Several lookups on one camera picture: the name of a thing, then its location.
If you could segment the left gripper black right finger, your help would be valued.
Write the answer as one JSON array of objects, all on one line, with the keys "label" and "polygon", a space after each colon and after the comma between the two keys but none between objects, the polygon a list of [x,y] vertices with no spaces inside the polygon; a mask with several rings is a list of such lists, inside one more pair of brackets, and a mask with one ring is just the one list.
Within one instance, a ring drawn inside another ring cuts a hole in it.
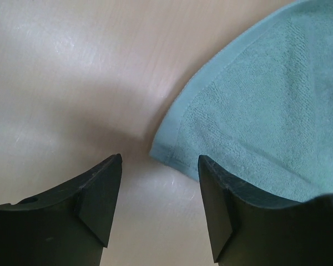
[{"label": "left gripper black right finger", "polygon": [[333,194],[297,202],[198,159],[213,260],[218,265],[333,265]]}]

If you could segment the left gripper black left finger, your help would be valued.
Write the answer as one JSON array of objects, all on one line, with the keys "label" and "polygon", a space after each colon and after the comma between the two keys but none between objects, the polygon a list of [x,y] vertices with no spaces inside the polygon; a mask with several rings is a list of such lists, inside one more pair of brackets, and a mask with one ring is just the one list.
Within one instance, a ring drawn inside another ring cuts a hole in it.
[{"label": "left gripper black left finger", "polygon": [[0,265],[99,265],[108,246],[122,157],[17,204],[0,205]]}]

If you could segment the mint green towel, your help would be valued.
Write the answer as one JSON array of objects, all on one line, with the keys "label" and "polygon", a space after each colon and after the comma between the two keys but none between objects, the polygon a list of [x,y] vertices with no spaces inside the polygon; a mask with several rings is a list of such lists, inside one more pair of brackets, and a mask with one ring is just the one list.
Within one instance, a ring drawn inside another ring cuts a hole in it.
[{"label": "mint green towel", "polygon": [[297,1],[208,61],[173,102],[151,157],[198,178],[207,155],[295,201],[333,193],[333,1]]}]

